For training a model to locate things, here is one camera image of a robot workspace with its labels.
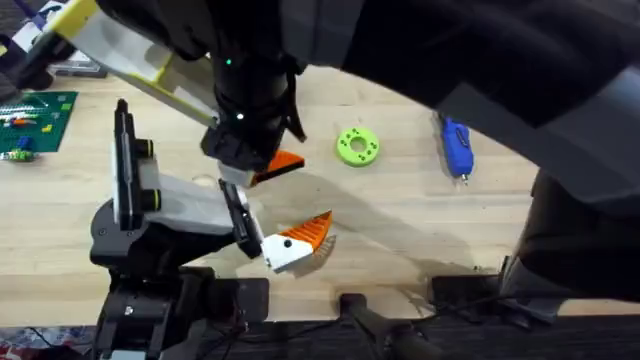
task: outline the orange and white object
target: orange and white object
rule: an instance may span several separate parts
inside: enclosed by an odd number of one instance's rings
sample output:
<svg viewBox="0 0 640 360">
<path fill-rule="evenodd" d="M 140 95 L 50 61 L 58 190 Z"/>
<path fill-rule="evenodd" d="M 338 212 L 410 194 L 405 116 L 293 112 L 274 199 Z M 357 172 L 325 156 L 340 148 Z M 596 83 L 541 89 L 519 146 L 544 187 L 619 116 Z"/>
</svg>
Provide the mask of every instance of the orange and white object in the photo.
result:
<svg viewBox="0 0 640 360">
<path fill-rule="evenodd" d="M 313 255 L 324 242 L 331 220 L 331 211 L 328 211 L 303 224 L 264 238 L 262 254 L 267 265 L 279 273 Z"/>
</svg>

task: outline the green ring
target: green ring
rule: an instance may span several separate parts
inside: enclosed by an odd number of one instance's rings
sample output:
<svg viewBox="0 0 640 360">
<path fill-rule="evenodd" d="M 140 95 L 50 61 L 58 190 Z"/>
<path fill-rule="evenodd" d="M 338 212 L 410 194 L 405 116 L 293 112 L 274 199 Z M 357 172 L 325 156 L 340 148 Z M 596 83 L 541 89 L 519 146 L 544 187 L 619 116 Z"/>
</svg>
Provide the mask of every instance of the green ring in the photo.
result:
<svg viewBox="0 0 640 360">
<path fill-rule="evenodd" d="M 365 143 L 362 151 L 355 151 L 351 148 L 351 142 L 361 139 Z M 369 129 L 362 127 L 350 128 L 343 131 L 336 141 L 336 150 L 340 159 L 349 166 L 367 166 L 371 164 L 380 151 L 378 137 Z"/>
</svg>

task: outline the white plastic piece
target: white plastic piece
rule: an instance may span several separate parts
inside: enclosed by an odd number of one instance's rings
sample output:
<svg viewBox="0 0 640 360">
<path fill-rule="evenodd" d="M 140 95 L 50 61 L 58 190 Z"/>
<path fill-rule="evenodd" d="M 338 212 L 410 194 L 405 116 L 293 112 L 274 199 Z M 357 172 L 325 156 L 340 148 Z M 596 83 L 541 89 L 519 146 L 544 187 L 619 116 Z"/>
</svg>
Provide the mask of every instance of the white plastic piece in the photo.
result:
<svg viewBox="0 0 640 360">
<path fill-rule="evenodd" d="M 148 221 L 177 231 L 223 235 L 233 229 L 222 190 L 203 187 L 191 181 L 160 174 L 155 160 L 139 164 L 143 189 L 159 189 L 161 208 L 145 213 Z"/>
<path fill-rule="evenodd" d="M 52 31 L 55 25 L 56 21 L 48 23 L 44 31 Z M 214 125 L 218 104 L 208 59 L 182 60 L 170 49 L 118 23 L 99 8 L 86 18 L 73 38 L 67 40 L 129 84 L 203 125 Z"/>
<path fill-rule="evenodd" d="M 222 161 L 218 161 L 218 168 L 220 169 L 220 177 L 222 180 L 244 188 L 251 187 L 251 182 L 255 175 L 254 171 L 236 169 L 223 164 Z"/>
<path fill-rule="evenodd" d="M 305 241 L 273 234 L 263 240 L 262 254 L 271 270 L 279 273 L 313 255 L 313 247 Z"/>
</svg>

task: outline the wooden table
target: wooden table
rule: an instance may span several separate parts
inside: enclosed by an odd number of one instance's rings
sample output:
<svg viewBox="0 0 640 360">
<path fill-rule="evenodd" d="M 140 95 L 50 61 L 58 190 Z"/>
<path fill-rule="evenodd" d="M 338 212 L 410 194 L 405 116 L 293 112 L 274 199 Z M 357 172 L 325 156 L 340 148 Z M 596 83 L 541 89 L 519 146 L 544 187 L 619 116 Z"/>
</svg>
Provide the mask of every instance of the wooden table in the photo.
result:
<svg viewBox="0 0 640 360">
<path fill-rule="evenodd" d="M 222 277 L 268 277 L 270 319 L 336 316 L 342 292 L 362 292 L 387 316 L 424 316 L 428 279 L 495 272 L 518 240 L 536 167 L 472 134 L 476 169 L 468 187 L 445 170 L 431 112 L 377 85 L 331 69 L 301 78 L 298 103 L 309 136 L 286 135 L 283 148 L 307 166 L 249 192 L 267 232 L 334 211 L 331 255 L 296 273 L 271 274 L 261 258 L 231 246 L 195 261 Z M 51 90 L 80 95 L 58 153 L 32 164 L 0 164 L 0 326 L 92 324 L 104 301 L 106 270 L 89 261 L 89 225 L 110 197 L 109 145 L 116 100 L 126 98 L 139 137 L 152 138 L 160 168 L 211 181 L 214 160 L 201 154 L 204 127 L 117 78 L 57 79 Z M 373 130 L 379 158 L 350 168 L 334 154 L 339 132 Z M 565 314 L 629 313 L 613 301 L 574 301 Z"/>
</svg>

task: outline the orange object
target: orange object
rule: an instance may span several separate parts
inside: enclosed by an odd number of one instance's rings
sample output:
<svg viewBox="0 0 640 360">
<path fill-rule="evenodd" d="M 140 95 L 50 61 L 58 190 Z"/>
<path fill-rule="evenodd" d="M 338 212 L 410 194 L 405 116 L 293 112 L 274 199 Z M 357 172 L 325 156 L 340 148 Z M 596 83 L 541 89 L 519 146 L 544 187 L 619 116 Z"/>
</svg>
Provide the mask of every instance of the orange object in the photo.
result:
<svg viewBox="0 0 640 360">
<path fill-rule="evenodd" d="M 327 236 L 327 232 L 329 232 L 331 220 L 331 211 L 327 211 L 304 224 L 294 226 L 281 232 L 280 235 L 308 242 L 311 244 L 313 251 L 316 251 L 320 245 L 322 245 L 322 242 Z"/>
<path fill-rule="evenodd" d="M 299 169 L 304 166 L 304 158 L 302 156 L 290 153 L 284 150 L 278 150 L 273 157 L 267 171 L 256 174 L 253 177 L 251 186 L 261 183 L 263 181 L 272 179 L 276 176 L 286 174 L 295 169 Z"/>
</svg>

